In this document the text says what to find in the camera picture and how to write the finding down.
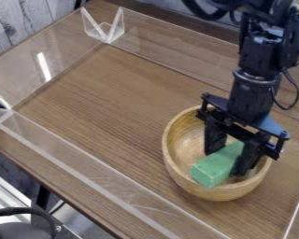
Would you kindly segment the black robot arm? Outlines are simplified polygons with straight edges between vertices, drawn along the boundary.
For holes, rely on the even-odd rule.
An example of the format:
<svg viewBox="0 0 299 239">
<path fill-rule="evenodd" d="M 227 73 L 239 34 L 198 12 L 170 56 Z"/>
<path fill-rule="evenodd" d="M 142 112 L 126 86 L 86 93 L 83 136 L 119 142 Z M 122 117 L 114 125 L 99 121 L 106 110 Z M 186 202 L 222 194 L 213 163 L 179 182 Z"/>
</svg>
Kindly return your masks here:
<svg viewBox="0 0 299 239">
<path fill-rule="evenodd" d="M 215 8 L 213 13 L 206 12 L 197 0 L 182 0 L 206 21 L 241 13 L 239 62 L 230 97 L 203 93 L 197 117 L 206 124 L 206 154 L 222 150 L 230 136 L 243 143 L 230 169 L 231 176 L 243 176 L 262 157 L 280 158 L 290 140 L 290 133 L 272 118 L 272 109 L 281 106 L 277 100 L 281 80 L 294 81 L 289 69 L 299 59 L 299 0 L 207 1 Z"/>
</svg>

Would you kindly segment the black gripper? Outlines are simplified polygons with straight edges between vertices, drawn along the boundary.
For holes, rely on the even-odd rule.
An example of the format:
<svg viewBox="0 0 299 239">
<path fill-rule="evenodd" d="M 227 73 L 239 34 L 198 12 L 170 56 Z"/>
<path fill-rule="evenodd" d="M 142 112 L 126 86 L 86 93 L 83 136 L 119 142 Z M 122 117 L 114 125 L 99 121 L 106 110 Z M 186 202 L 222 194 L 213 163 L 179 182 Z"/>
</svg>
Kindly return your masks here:
<svg viewBox="0 0 299 239">
<path fill-rule="evenodd" d="M 231 176 L 245 176 L 264 156 L 277 160 L 290 139 L 290 133 L 272 119 L 281 79 L 281 74 L 260 77 L 235 70 L 230 98 L 202 94 L 197 117 L 206 125 L 205 153 L 225 148 L 229 135 L 243 143 Z"/>
</svg>

